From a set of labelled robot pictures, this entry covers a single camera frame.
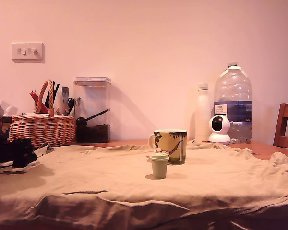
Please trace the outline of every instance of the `blue label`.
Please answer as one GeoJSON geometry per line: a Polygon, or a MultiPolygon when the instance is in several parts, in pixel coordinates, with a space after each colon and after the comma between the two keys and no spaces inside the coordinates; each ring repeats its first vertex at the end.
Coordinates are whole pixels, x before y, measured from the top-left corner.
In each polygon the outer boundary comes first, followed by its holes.
{"type": "Polygon", "coordinates": [[[215,102],[216,105],[227,105],[227,119],[230,122],[252,122],[252,101],[215,102]]]}

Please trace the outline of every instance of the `wicker basket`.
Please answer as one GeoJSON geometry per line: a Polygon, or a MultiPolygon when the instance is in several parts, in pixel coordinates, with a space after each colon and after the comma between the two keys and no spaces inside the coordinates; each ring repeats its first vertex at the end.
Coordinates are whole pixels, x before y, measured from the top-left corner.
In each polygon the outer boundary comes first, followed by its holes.
{"type": "Polygon", "coordinates": [[[47,80],[39,94],[36,113],[40,113],[42,99],[47,85],[49,90],[49,115],[45,117],[36,116],[14,116],[10,128],[10,140],[28,138],[35,148],[39,148],[45,141],[51,146],[57,147],[68,145],[75,138],[75,124],[72,116],[54,116],[53,109],[53,84],[47,80]]]}

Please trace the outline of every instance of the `water bottle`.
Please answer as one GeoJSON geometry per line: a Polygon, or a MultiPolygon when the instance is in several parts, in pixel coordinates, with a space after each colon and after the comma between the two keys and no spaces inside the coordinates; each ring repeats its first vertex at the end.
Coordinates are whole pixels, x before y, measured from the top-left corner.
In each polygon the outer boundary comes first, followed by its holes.
{"type": "Polygon", "coordinates": [[[214,101],[215,115],[225,115],[230,121],[231,143],[249,142],[252,137],[252,87],[237,63],[229,63],[216,81],[214,101]]]}
{"type": "Polygon", "coordinates": [[[208,83],[198,84],[197,105],[195,111],[195,140],[198,142],[209,141],[211,134],[209,120],[211,107],[208,96],[208,83]]]}

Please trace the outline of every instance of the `beige cloth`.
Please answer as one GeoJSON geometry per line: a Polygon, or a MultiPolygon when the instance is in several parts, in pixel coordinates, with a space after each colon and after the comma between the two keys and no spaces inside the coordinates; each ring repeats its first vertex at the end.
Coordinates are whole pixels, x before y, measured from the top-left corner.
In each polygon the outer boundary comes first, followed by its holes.
{"type": "Polygon", "coordinates": [[[156,180],[148,146],[50,151],[26,168],[0,169],[0,225],[255,229],[246,221],[252,218],[269,229],[282,219],[282,227],[288,224],[288,158],[280,152],[264,161],[250,149],[189,142],[186,163],[169,165],[166,179],[156,180]]]}

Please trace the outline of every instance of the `white bottle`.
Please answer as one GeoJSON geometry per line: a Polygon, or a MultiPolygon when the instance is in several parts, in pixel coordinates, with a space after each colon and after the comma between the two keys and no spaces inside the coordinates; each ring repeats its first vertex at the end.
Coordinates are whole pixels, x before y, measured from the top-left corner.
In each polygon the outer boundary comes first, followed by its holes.
{"type": "Polygon", "coordinates": [[[195,110],[195,141],[208,141],[211,134],[208,123],[211,108],[208,95],[208,83],[198,84],[197,105],[195,110]]]}

